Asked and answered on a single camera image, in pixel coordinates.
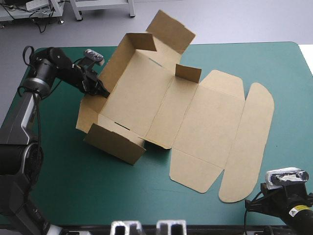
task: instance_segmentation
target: power strip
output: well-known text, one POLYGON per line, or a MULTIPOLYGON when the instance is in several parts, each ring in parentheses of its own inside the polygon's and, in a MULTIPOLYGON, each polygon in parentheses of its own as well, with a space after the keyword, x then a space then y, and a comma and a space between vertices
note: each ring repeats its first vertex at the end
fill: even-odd
POLYGON ((27 11, 34 11, 36 9, 49 5, 49 0, 33 0, 26 3, 27 11))

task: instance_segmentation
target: sticker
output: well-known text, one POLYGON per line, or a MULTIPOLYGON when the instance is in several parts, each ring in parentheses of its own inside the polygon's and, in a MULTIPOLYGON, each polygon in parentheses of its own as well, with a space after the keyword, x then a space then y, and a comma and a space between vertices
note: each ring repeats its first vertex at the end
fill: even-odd
POLYGON ((299 205, 299 206, 296 206, 296 207, 292 208, 290 210, 289 214, 292 217, 295 217, 295 215, 298 214, 298 212, 303 211, 303 210, 310 210, 310 208, 307 207, 307 206, 304 206, 304 205, 299 205))

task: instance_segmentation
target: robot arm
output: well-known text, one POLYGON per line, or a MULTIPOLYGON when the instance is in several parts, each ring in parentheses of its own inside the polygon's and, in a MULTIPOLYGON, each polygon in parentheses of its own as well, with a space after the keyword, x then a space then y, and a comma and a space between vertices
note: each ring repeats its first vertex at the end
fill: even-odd
POLYGON ((97 52, 86 50, 76 65, 59 48, 34 53, 26 47, 23 55, 28 48, 31 70, 22 84, 25 92, 0 129, 0 212, 23 235, 59 234, 61 228, 51 225, 29 199, 43 162, 40 138, 32 132, 39 102, 50 95, 56 77, 85 94, 110 93, 92 70, 104 61, 97 52))

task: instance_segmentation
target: box side panel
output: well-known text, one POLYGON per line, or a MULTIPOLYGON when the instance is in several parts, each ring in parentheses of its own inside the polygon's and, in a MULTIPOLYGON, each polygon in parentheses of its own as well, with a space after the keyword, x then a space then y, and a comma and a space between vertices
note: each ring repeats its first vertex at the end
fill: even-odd
POLYGON ((112 92, 134 52, 135 48, 131 40, 128 35, 125 35, 99 76, 99 79, 109 92, 112 92))
POLYGON ((175 73, 175 66, 180 62, 181 54, 171 49, 168 45, 154 37, 156 51, 138 50, 158 64, 162 65, 167 70, 175 73))
POLYGON ((174 147, 224 168, 245 102, 199 86, 174 147))
POLYGON ((107 101, 100 96, 85 95, 80 103, 76 128, 88 133, 93 123, 98 121, 98 112, 102 109, 107 101))
POLYGON ((195 83, 199 83, 200 76, 201 76, 201 69, 177 64, 175 76, 184 78, 186 80, 189 80, 195 83))
POLYGON ((145 136, 174 76, 136 52, 101 114, 145 136))
POLYGON ((171 18, 161 10, 158 11, 148 26, 147 31, 179 54, 184 53, 195 37, 195 34, 189 31, 182 23, 171 18))
POLYGON ((135 49, 157 51, 151 33, 127 33, 126 35, 135 49))
POLYGON ((126 129, 125 127, 119 125, 118 123, 112 121, 111 119, 99 114, 98 125, 106 128, 109 131, 118 133, 125 138, 129 139, 131 142, 143 147, 144 140, 139 137, 135 132, 126 129))
POLYGON ((231 74, 212 70, 200 85, 245 100, 242 79, 231 74))
POLYGON ((129 164, 135 164, 145 149, 126 137, 93 124, 84 141, 129 164))
POLYGON ((195 191, 205 193, 223 169, 182 153, 172 150, 170 177, 195 191))
POLYGON ((274 112, 274 101, 259 83, 251 85, 235 142, 227 160, 219 197, 223 202, 246 198, 258 181, 274 112), (243 179, 240 187, 234 179, 243 179))
POLYGON ((175 77, 145 137, 164 148, 171 148, 186 109, 194 96, 197 83, 175 77))

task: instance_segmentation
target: green table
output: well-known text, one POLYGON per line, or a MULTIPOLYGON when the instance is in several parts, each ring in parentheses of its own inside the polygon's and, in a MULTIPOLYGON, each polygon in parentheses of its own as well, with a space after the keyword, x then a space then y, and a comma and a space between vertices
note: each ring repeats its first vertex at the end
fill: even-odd
MULTIPOLYGON (((86 47, 64 48, 76 60, 86 47)), ((91 47, 106 60, 116 47, 91 47)), ((296 166, 313 175, 313 79, 294 43, 191 45, 183 65, 202 68, 202 78, 217 69, 239 76, 245 94, 253 82, 272 93, 275 112, 264 153, 259 191, 267 170, 296 166)), ((41 104, 45 161, 31 196, 53 224, 110 224, 113 220, 186 219, 188 224, 242 224, 244 201, 218 199, 220 176, 200 194, 170 180, 170 150, 147 143, 146 153, 131 166, 83 142, 75 129, 82 94, 66 83, 41 104)), ((313 180, 307 183, 313 191, 313 180)), ((240 179, 234 181, 240 186, 240 179)), ((7 223, 3 217, 0 223, 7 223)), ((282 224, 250 213, 248 224, 282 224)))

